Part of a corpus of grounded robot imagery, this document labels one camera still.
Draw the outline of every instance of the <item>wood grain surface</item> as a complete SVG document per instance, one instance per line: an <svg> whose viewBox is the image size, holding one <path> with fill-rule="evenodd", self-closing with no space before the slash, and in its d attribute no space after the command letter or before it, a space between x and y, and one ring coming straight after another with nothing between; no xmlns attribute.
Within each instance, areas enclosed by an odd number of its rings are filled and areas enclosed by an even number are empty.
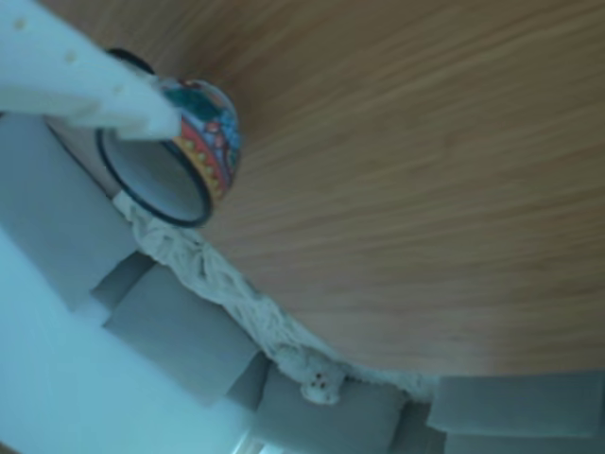
<svg viewBox="0 0 605 454"><path fill-rule="evenodd" d="M352 361L605 367L602 0L45 3L233 96L204 234Z"/></svg>

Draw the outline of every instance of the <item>white floor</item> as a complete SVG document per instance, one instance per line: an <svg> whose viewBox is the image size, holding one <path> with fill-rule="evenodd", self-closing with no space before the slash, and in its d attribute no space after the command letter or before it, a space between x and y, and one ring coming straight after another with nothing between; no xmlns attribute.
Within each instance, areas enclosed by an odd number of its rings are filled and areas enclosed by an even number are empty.
<svg viewBox="0 0 605 454"><path fill-rule="evenodd" d="M230 454L251 416L205 409L64 309L0 230L0 440L25 454Z"/></svg>

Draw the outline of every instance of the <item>gray sofa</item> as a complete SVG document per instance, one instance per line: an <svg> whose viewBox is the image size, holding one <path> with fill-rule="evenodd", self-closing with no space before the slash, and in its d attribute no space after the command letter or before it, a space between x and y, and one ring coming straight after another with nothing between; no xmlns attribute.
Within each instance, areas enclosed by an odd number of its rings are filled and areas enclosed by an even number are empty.
<svg viewBox="0 0 605 454"><path fill-rule="evenodd" d="M432 407L346 382L318 407L219 306L137 252L129 225L39 117L0 119L0 228L66 308L102 326L201 405L254 412L251 436L288 454L600 454L603 374L447 377Z"/></svg>

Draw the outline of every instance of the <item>cream throw blanket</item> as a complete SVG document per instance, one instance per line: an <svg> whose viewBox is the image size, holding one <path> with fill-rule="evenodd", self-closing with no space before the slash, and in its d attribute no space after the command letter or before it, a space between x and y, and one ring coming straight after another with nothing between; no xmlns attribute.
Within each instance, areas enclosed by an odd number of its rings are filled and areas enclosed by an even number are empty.
<svg viewBox="0 0 605 454"><path fill-rule="evenodd" d="M169 267L181 283L201 298L221 305L273 360L283 345L321 352L353 379L393 384L416 401L432 400L437 378L411 372L379 371L347 363L334 349L289 317L267 295L256 290L195 230L181 229L154 218L124 192L113 204L132 225L143 253Z"/></svg>

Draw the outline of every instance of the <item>small stuffed toy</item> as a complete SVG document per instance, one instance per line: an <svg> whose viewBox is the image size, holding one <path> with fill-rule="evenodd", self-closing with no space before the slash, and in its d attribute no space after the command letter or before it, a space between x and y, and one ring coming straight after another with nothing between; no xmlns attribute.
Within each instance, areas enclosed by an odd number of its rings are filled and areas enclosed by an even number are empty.
<svg viewBox="0 0 605 454"><path fill-rule="evenodd" d="M314 404L335 405L346 374L324 354L306 347L280 345L273 359L282 374L301 383L302 396Z"/></svg>

